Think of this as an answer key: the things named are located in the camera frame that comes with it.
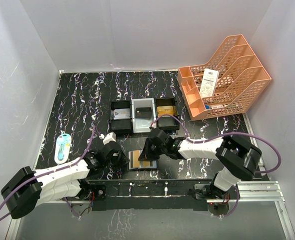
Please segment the black card holder wallet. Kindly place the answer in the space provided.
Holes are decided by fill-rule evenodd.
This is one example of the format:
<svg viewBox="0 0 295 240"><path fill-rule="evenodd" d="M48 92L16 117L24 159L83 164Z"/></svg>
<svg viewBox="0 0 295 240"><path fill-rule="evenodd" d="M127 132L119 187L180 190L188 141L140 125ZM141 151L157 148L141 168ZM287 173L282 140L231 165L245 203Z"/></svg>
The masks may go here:
<svg viewBox="0 0 295 240"><path fill-rule="evenodd" d="M139 157L142 150L132 150L127 153L129 163L127 165L128 171L144 171L144 170L155 170L158 168L157 161L141 161Z"/></svg>

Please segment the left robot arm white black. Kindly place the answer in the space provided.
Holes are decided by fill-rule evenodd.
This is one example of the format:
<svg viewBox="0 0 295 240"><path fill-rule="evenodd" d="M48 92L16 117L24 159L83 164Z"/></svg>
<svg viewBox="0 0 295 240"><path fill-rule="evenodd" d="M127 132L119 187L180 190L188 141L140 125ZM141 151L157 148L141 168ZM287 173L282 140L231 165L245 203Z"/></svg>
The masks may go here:
<svg viewBox="0 0 295 240"><path fill-rule="evenodd" d="M32 170L21 168L1 189L5 205L13 219L20 219L37 206L67 197L84 200L91 187L82 180L105 167L121 168L129 163L121 146L110 141L100 150L54 167Z"/></svg>

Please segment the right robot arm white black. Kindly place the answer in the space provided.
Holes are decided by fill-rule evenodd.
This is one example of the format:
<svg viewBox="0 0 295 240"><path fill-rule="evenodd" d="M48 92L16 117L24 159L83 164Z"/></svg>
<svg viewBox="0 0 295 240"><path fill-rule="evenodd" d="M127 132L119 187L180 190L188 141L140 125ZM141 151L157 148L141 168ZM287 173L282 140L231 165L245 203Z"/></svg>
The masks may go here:
<svg viewBox="0 0 295 240"><path fill-rule="evenodd" d="M237 133L228 133L215 139L190 139L168 135L160 128L154 128L145 140L138 157L141 162L157 161L161 155L173 160L206 158L218 160L223 169L215 174L211 183L190 189L195 198L224 199L231 187L241 181L253 180L262 151Z"/></svg>

